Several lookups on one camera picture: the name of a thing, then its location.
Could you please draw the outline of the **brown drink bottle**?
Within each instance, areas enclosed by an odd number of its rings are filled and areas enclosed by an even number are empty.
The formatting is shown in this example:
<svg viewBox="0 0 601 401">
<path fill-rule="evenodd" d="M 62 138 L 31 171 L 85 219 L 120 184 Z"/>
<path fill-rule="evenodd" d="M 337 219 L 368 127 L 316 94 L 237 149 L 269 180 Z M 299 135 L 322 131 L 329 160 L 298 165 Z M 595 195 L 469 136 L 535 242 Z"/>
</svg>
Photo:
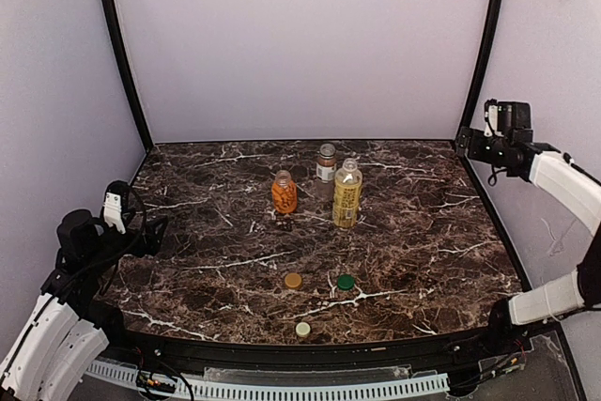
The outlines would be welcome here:
<svg viewBox="0 0 601 401">
<path fill-rule="evenodd" d="M 336 169 L 335 146 L 332 143 L 325 143 L 320 147 L 316 161 L 316 192 L 324 201 L 331 200 L 333 196 Z"/>
</svg>

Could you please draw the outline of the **yellow tea bottle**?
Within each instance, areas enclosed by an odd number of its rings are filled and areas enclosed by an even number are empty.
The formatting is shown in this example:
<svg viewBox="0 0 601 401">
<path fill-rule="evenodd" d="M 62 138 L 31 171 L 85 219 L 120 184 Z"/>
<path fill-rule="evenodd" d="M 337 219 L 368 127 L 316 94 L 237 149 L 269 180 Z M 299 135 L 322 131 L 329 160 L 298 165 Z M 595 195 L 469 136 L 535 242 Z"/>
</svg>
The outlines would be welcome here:
<svg viewBox="0 0 601 401">
<path fill-rule="evenodd" d="M 332 219 L 340 228 L 351 228 L 357 220 L 363 176 L 355 159 L 347 158 L 334 176 Z"/>
</svg>

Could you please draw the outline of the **orange juice bottle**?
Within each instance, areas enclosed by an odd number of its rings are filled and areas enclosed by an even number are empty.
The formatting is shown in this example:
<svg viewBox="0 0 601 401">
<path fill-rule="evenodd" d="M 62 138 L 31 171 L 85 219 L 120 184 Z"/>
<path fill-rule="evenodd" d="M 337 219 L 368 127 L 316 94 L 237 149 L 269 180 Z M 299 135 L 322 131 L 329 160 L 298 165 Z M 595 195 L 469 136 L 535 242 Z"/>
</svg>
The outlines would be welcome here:
<svg viewBox="0 0 601 401">
<path fill-rule="evenodd" d="M 290 214 L 296 210 L 298 204 L 297 186 L 288 171 L 280 170 L 276 173 L 271 186 L 271 196 L 277 212 Z"/>
</svg>

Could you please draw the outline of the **white tea bottle cap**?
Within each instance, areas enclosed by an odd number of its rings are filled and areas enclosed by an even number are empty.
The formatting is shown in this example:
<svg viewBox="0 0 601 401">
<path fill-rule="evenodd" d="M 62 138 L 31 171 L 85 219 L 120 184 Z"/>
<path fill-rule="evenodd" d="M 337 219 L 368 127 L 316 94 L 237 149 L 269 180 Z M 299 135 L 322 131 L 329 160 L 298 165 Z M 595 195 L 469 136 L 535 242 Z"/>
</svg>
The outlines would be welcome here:
<svg viewBox="0 0 601 401">
<path fill-rule="evenodd" d="M 297 334 L 298 337 L 307 337 L 311 333 L 311 330 L 310 324 L 305 321 L 301 321 L 295 326 L 295 334 Z"/>
</svg>

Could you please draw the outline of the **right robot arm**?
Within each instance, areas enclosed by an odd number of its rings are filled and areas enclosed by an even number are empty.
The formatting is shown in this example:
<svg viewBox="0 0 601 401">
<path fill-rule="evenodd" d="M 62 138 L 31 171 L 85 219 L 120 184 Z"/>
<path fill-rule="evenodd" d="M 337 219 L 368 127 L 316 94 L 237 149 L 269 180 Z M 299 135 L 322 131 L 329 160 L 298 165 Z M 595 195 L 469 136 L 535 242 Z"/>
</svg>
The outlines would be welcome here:
<svg viewBox="0 0 601 401">
<path fill-rule="evenodd" d="M 529 126 L 462 126 L 467 168 L 515 267 L 522 292 L 493 307 L 509 328 L 600 304 L 600 182 Z"/>
</svg>

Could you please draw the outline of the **gold bottle cap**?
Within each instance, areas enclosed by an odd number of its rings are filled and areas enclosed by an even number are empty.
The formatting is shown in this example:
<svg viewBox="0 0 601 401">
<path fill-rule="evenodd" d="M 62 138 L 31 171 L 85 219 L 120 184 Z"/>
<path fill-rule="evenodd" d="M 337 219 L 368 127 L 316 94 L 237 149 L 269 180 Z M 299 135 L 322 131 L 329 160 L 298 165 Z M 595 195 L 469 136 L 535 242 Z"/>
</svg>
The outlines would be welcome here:
<svg viewBox="0 0 601 401">
<path fill-rule="evenodd" d="M 287 289 L 299 289 L 302 287 L 303 279 L 300 274 L 290 272 L 285 276 L 285 287 Z"/>
</svg>

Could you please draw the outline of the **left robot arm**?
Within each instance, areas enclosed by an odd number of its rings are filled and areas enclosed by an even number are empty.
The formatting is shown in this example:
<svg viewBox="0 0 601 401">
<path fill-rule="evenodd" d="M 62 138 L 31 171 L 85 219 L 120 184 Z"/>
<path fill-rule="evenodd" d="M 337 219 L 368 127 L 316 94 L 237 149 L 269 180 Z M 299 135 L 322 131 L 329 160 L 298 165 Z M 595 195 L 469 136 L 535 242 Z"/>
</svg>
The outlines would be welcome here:
<svg viewBox="0 0 601 401">
<path fill-rule="evenodd" d="M 125 255 L 155 255 L 167 225 L 159 217 L 118 230 L 87 209 L 63 218 L 54 269 L 1 362 L 2 399 L 66 400 L 105 349 L 130 346 L 123 313 L 96 298 L 100 279 Z"/>
</svg>

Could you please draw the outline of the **green bottle cap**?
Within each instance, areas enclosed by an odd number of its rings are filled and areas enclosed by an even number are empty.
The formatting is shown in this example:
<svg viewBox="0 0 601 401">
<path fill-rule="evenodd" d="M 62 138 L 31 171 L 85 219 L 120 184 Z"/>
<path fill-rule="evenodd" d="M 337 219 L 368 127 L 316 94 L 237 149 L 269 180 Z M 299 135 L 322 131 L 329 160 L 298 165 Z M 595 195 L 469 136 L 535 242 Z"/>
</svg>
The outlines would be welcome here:
<svg viewBox="0 0 601 401">
<path fill-rule="evenodd" d="M 349 291 L 355 286 L 355 279 L 350 274 L 341 274 L 337 277 L 336 286 L 343 291 Z"/>
</svg>

